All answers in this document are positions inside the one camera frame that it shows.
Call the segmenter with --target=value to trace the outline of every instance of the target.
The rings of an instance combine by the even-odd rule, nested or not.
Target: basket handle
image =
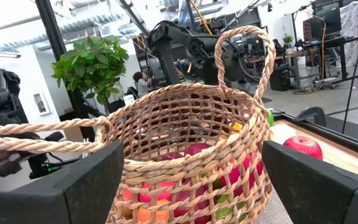
[[[106,117],[100,116],[93,119],[73,119],[55,124],[8,124],[0,126],[0,135],[5,134],[21,134],[26,132],[51,131],[66,129],[70,127],[82,126],[91,127],[101,125],[96,133],[95,142],[51,142],[41,139],[17,139],[17,138],[1,138],[0,150],[6,151],[29,151],[31,153],[46,152],[94,152],[102,149],[109,144],[110,139],[104,139],[103,136],[112,130],[112,124]]]
[[[276,58],[276,50],[274,47],[274,43],[272,40],[270,40],[269,35],[262,30],[259,27],[256,26],[243,26],[238,27],[229,31],[224,32],[218,42],[215,45],[215,64],[218,68],[218,81],[219,81],[219,87],[224,93],[225,89],[227,89],[227,86],[224,82],[224,65],[222,62],[222,47],[224,41],[229,39],[230,37],[233,37],[237,34],[245,34],[245,33],[251,33],[256,34],[259,38],[264,40],[266,46],[267,46],[267,56],[265,59],[265,67],[262,70],[262,78],[259,81],[258,89],[256,89],[254,100],[258,103],[261,103],[262,95],[264,94],[264,91],[267,87],[267,83],[270,78],[270,74],[273,72],[273,66],[274,66],[274,60]]]

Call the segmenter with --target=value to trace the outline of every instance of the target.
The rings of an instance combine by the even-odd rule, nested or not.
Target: red apple
[[[172,181],[165,181],[165,182],[161,182],[160,183],[160,187],[171,187],[171,186],[174,186],[174,182]],[[143,188],[149,188],[150,187],[150,184],[144,184],[142,186]],[[139,202],[144,202],[144,203],[149,203],[152,201],[152,197],[150,195],[147,195],[147,194],[138,194],[137,195],[137,199]],[[159,193],[157,195],[157,200],[168,200],[168,201],[171,201],[172,200],[172,194],[171,193],[168,193],[168,192],[162,192],[162,193]]]
[[[252,153],[252,155],[254,157],[257,157],[257,151],[254,151]],[[244,161],[242,162],[242,165],[244,166],[245,170],[248,169],[249,164],[250,164],[250,156],[247,156],[246,159],[244,159]],[[259,175],[262,174],[263,169],[264,169],[264,163],[262,161],[259,161],[258,164],[256,165],[256,170]],[[229,174],[230,184],[237,182],[239,180],[240,175],[241,175],[240,168],[237,166]],[[226,186],[226,179],[224,178],[224,176],[222,176],[219,180],[223,186]],[[255,177],[254,177],[253,173],[250,173],[249,174],[249,188],[251,189],[254,186],[254,184],[255,184]],[[233,192],[234,192],[234,196],[240,195],[241,193],[243,193],[242,186],[234,189]]]
[[[302,152],[311,157],[323,160],[323,152],[320,145],[313,139],[304,136],[293,136],[284,142],[284,146]]]
[[[182,157],[183,157],[183,155],[181,155],[179,152],[169,152],[164,155],[159,155],[159,156],[153,158],[152,160],[155,162],[160,162],[160,161],[170,161],[172,159],[178,159],[178,158],[182,158]]]
[[[196,197],[203,195],[204,194],[204,188],[200,187],[196,190]],[[191,192],[190,191],[184,191],[184,192],[179,192],[177,195],[177,200],[176,202],[182,202],[188,198],[191,197]],[[194,206],[194,211],[198,211],[200,209],[204,209],[206,207],[209,206],[209,200],[205,200],[202,202],[198,202],[195,206]],[[173,216],[179,217],[182,215],[185,215],[187,212],[190,211],[190,207],[178,207],[177,209],[175,209],[173,211]],[[208,223],[209,221],[211,221],[211,216],[210,215],[205,215],[202,217],[198,217],[194,220],[195,224],[204,224],[204,223]]]
[[[196,144],[192,144],[191,146],[187,147],[185,150],[185,155],[189,154],[189,155],[195,155],[199,152],[201,152],[201,150],[203,149],[207,149],[210,146],[208,144],[205,143],[196,143]]]

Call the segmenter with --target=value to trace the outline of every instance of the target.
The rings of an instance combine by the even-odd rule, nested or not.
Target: black metal frame
[[[326,139],[329,139],[335,143],[346,146],[348,149],[358,152],[358,139],[352,138],[345,134],[339,133],[337,131],[333,131],[331,129],[313,124],[309,121],[296,121],[295,117],[282,113],[274,116],[275,121],[279,120],[289,121],[297,126],[307,129],[315,134],[323,136]]]
[[[60,56],[66,53],[67,50],[64,41],[62,39],[59,26],[57,26],[56,17],[53,12],[50,1],[35,0],[35,3],[38,7],[38,11],[40,12],[40,17],[45,26],[45,30],[47,31],[48,39],[50,42],[50,46],[52,47],[55,59],[56,61],[59,61]],[[71,105],[73,107],[75,116],[81,119],[89,118],[86,110],[84,110],[83,107],[81,93],[78,90],[67,91],[67,93]],[[94,141],[94,131],[92,127],[81,127],[80,129],[84,139],[89,139],[89,141]]]

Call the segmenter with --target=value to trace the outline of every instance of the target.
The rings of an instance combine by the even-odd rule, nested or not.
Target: green leaves
[[[98,37],[88,37],[82,42],[76,41],[74,49],[60,57],[51,66],[55,72],[52,77],[60,86],[62,80],[66,89],[81,92],[93,90],[87,98],[96,96],[104,103],[112,94],[120,93],[120,75],[125,73],[125,62],[129,58],[127,51],[114,42]]]
[[[96,58],[103,64],[107,65],[109,63],[109,59],[103,54],[96,55]]]

